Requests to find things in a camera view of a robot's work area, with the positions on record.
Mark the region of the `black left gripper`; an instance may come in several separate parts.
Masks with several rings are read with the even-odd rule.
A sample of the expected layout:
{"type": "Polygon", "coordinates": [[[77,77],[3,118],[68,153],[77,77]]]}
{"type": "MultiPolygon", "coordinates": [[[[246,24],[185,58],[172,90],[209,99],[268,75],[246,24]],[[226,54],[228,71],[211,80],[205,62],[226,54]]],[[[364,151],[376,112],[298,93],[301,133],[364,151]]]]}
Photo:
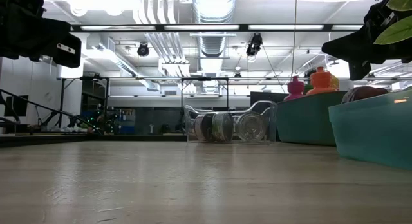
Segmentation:
{"type": "Polygon", "coordinates": [[[44,18],[44,0],[0,0],[0,57],[49,56],[62,66],[78,68],[81,40],[66,21],[44,18]]]}

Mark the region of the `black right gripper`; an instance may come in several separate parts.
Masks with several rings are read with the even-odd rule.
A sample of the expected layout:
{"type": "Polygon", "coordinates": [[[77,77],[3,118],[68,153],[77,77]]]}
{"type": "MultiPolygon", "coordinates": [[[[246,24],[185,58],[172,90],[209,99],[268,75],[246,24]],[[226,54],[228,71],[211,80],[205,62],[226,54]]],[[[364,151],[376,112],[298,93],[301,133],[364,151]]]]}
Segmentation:
{"type": "Polygon", "coordinates": [[[350,80],[363,79],[371,71],[371,63],[386,60],[412,62],[412,38],[389,45],[374,44],[383,30],[399,18],[386,7],[388,1],[382,0],[370,7],[364,17],[365,27],[322,46],[322,52],[348,63],[350,80]]]}

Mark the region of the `dark red fruit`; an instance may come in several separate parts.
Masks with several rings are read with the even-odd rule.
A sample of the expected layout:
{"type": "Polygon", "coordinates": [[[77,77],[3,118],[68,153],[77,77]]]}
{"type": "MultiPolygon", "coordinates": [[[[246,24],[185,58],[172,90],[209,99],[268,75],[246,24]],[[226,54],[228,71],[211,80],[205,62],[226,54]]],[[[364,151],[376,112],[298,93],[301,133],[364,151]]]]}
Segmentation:
{"type": "Polygon", "coordinates": [[[374,88],[371,86],[361,86],[350,89],[342,98],[342,104],[353,102],[356,100],[363,100],[366,98],[376,97],[379,95],[388,94],[388,91],[384,88],[374,88]]]}

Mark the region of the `orange plastic squeeze bottle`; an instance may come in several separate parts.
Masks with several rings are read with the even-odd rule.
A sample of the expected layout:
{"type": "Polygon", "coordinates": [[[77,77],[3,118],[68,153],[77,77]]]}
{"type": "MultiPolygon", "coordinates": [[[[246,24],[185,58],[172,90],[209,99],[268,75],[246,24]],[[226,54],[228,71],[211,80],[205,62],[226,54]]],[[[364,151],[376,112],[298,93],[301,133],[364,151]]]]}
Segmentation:
{"type": "Polygon", "coordinates": [[[329,71],[326,71],[322,66],[317,67],[316,72],[310,75],[310,84],[313,88],[306,94],[316,95],[337,91],[337,88],[332,84],[332,79],[332,74],[329,71]]]}

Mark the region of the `pink plastic squeeze bottle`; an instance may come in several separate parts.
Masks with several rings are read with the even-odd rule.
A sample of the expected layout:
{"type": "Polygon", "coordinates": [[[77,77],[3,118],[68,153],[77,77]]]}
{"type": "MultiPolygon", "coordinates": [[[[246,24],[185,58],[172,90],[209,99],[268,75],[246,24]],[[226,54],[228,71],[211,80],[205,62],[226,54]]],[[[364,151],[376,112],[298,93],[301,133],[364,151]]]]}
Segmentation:
{"type": "Polygon", "coordinates": [[[289,95],[283,99],[284,101],[293,100],[304,96],[304,83],[299,80],[298,76],[292,77],[292,81],[288,83],[287,89],[289,95]]]}

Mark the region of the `clear plastic bin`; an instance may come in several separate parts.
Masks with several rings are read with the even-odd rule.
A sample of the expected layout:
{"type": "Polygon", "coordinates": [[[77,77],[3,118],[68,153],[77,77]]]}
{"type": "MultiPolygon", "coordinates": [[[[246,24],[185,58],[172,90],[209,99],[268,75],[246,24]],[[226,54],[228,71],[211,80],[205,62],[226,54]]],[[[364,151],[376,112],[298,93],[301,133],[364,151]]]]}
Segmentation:
{"type": "Polygon", "coordinates": [[[194,133],[194,121],[198,115],[202,114],[211,114],[212,117],[216,113],[229,113],[234,121],[234,133],[232,136],[232,140],[230,142],[218,142],[215,139],[211,141],[211,143],[241,143],[241,144],[269,144],[276,140],[276,115],[277,115],[277,104],[275,102],[261,100],[255,102],[249,108],[245,109],[231,109],[229,111],[213,111],[213,110],[205,110],[205,109],[196,109],[192,106],[186,105],[184,106],[184,115],[185,115],[185,131],[187,141],[189,142],[201,142],[206,143],[206,141],[200,141],[197,139],[194,133]],[[266,135],[263,137],[262,140],[257,142],[246,142],[243,141],[238,134],[236,133],[236,120],[244,113],[248,112],[256,112],[259,113],[267,123],[267,131],[266,135]]]}

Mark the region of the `silver tin can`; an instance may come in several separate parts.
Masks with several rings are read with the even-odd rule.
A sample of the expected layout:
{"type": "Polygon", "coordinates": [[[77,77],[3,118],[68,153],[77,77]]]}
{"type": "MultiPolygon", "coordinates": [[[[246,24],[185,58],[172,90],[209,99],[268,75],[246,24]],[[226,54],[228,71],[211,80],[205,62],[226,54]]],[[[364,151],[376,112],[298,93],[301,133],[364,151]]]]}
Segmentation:
{"type": "Polygon", "coordinates": [[[229,113],[216,113],[212,118],[212,134],[218,142],[230,142],[234,133],[234,121],[229,113]]]}
{"type": "Polygon", "coordinates": [[[266,135],[266,131],[267,123],[259,113],[244,113],[236,120],[236,133],[243,141],[260,141],[266,135]]]}

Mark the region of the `green artificial plant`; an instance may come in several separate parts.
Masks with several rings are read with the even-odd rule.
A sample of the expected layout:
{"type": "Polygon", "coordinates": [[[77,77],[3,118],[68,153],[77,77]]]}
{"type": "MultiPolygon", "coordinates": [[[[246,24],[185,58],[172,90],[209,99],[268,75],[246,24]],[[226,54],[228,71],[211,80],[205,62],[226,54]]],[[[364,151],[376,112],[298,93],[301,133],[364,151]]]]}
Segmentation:
{"type": "Polygon", "coordinates": [[[399,18],[383,30],[374,44],[389,45],[412,38],[412,0],[389,0],[386,7],[399,18]]]}

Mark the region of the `black monitor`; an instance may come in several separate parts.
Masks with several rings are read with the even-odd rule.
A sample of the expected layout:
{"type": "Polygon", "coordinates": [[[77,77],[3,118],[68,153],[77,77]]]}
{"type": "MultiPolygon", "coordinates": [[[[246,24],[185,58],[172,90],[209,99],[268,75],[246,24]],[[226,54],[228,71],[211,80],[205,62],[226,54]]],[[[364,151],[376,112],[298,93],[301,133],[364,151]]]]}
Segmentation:
{"type": "Polygon", "coordinates": [[[12,109],[15,111],[16,115],[19,117],[25,117],[27,113],[28,103],[20,98],[7,96],[6,104],[8,107],[5,108],[4,116],[12,117],[14,115],[12,109]]]}

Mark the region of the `black overhead light bar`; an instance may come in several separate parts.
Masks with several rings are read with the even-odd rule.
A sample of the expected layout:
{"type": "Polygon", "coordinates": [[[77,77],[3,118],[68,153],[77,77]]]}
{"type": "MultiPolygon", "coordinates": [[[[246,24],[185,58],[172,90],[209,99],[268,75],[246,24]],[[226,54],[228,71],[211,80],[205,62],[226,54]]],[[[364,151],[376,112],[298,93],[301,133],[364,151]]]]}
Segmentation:
{"type": "Polygon", "coordinates": [[[354,32],[362,24],[76,24],[71,33],[354,32]]]}

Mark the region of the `teal plastic bin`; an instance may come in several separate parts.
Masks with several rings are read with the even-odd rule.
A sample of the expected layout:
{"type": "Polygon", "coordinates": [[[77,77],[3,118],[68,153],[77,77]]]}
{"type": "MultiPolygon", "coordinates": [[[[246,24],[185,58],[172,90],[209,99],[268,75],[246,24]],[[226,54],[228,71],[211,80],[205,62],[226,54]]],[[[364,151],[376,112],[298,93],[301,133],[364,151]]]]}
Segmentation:
{"type": "Polygon", "coordinates": [[[280,102],[277,130],[282,142],[335,146],[328,108],[339,105],[343,91],[320,93],[280,102]]]}
{"type": "Polygon", "coordinates": [[[339,156],[412,170],[412,89],[329,107],[339,156]]]}

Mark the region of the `black aluminium table frame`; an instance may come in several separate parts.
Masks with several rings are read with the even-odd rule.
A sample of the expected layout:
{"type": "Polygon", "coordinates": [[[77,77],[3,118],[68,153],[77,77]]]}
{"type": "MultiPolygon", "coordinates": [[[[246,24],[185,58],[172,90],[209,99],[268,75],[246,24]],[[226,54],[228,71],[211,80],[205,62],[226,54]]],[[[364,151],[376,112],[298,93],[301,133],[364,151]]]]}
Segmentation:
{"type": "Polygon", "coordinates": [[[183,135],[28,135],[0,136],[0,148],[30,145],[60,144],[70,142],[109,141],[109,142],[186,142],[183,135]]]}

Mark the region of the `black background table frame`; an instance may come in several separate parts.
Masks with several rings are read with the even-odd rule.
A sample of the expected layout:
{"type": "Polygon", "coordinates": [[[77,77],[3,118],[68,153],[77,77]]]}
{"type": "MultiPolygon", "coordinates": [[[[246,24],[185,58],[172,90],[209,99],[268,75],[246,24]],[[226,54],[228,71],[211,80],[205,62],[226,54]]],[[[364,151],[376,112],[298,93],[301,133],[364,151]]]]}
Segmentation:
{"type": "Polygon", "coordinates": [[[231,95],[230,88],[234,86],[253,86],[262,85],[266,80],[264,77],[117,77],[105,78],[106,81],[106,103],[109,107],[177,107],[181,114],[184,114],[184,106],[192,107],[245,107],[245,102],[239,99],[245,98],[246,95],[231,95]],[[138,87],[131,87],[125,92],[120,88],[111,88],[112,82],[139,82],[144,84],[151,81],[173,82],[175,87],[167,86],[158,88],[157,91],[149,91],[143,94],[138,87]],[[189,93],[185,90],[195,82],[215,82],[216,89],[224,89],[222,93],[189,93]]]}

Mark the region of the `silver ventilation duct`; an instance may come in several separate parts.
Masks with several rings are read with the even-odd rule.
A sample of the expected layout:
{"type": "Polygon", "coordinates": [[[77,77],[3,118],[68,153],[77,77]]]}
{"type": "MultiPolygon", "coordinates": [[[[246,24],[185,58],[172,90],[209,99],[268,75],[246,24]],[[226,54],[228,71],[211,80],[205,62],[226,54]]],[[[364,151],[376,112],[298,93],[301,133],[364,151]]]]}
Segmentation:
{"type": "MultiPolygon", "coordinates": [[[[236,0],[192,0],[195,23],[229,24],[232,22],[236,0]]],[[[226,45],[224,36],[198,38],[202,57],[220,57],[226,45]]]]}

